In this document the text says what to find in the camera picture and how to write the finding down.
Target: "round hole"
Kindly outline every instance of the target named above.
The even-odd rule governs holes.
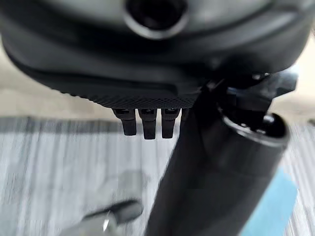
[[[128,0],[126,24],[138,35],[163,39],[176,35],[187,22],[184,0]]]

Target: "cylindrical tube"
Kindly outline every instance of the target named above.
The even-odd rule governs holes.
[[[254,132],[199,99],[161,180],[146,236],[238,235],[289,141],[287,125],[274,118]]]

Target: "blue object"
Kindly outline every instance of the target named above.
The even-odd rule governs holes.
[[[283,236],[296,197],[296,186],[279,170],[243,228],[241,236]]]

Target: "black plastic part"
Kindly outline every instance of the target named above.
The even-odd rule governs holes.
[[[181,130],[185,125],[185,122],[188,118],[188,114],[189,114],[189,109],[182,109],[181,127],[180,127]]]
[[[252,132],[222,117],[215,100],[202,94],[190,110],[147,236],[236,236],[273,178],[289,141],[287,125],[274,116],[274,132]]]
[[[135,110],[113,109],[115,116],[122,121],[124,134],[133,136],[137,134]]]
[[[232,83],[226,95],[222,93],[220,106],[235,123],[245,123],[256,129],[262,124],[273,99],[294,91],[297,79],[298,74],[293,66],[262,76],[258,81],[250,77],[246,83]]]
[[[144,139],[151,140],[156,138],[157,110],[142,109],[138,110],[142,119]]]
[[[2,0],[0,30],[15,64],[53,89],[114,109],[190,108],[211,79],[204,67],[250,75],[291,66],[314,9],[313,0],[274,0],[224,28],[153,42],[71,20],[38,1]]]
[[[105,215],[111,212],[115,215],[117,224],[124,224],[138,218],[143,212],[142,204],[137,200],[128,200],[125,202],[114,204],[106,209],[91,213],[83,218],[83,220],[95,217],[98,215]]]
[[[164,139],[173,138],[175,120],[180,109],[161,109],[162,115],[162,137]]]

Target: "black bracket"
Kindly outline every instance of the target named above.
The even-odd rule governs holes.
[[[161,109],[162,115],[162,137],[164,139],[173,138],[175,120],[180,109]]]
[[[115,116],[123,123],[124,134],[133,136],[137,134],[135,110],[113,109]]]
[[[150,140],[156,138],[157,110],[141,109],[139,110],[142,119],[144,139]]]

